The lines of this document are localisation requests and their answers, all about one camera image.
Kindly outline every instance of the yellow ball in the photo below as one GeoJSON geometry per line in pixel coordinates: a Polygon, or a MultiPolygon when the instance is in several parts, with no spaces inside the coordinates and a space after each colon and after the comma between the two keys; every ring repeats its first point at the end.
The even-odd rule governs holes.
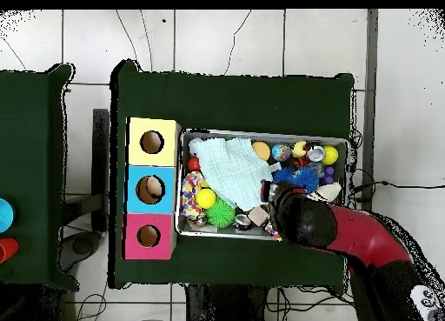
{"type": "Polygon", "coordinates": [[[209,190],[207,188],[204,190],[200,190],[196,194],[196,202],[203,209],[209,209],[216,202],[216,194],[215,194],[215,192],[213,192],[212,190],[209,190]]]}
{"type": "Polygon", "coordinates": [[[335,147],[332,146],[324,146],[324,158],[322,163],[325,165],[332,165],[338,158],[338,151],[335,147]]]}

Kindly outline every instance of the red cup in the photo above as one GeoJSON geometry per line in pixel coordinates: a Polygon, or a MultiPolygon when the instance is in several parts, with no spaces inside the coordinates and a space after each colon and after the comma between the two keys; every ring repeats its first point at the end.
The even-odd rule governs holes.
{"type": "Polygon", "coordinates": [[[14,238],[0,239],[0,264],[14,256],[18,251],[18,242],[14,238]]]}

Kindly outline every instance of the pink cube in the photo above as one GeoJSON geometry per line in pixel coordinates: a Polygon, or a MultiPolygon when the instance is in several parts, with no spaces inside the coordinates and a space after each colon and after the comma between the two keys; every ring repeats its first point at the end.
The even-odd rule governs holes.
{"type": "Polygon", "coordinates": [[[126,260],[169,260],[176,245],[173,214],[127,214],[126,260]]]}

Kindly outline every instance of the green spiky ball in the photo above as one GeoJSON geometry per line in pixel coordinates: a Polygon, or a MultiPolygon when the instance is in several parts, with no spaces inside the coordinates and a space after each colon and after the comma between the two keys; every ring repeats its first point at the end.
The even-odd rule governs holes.
{"type": "Polygon", "coordinates": [[[227,228],[235,220],[235,209],[218,198],[215,204],[205,211],[209,223],[216,228],[227,228]]]}

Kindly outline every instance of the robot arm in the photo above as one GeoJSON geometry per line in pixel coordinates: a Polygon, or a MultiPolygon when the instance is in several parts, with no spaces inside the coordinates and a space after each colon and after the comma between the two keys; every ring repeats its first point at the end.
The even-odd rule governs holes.
{"type": "Polygon", "coordinates": [[[348,258],[359,321],[444,321],[435,293],[378,218],[268,182],[262,200],[269,202],[272,223],[285,239],[348,258]]]}

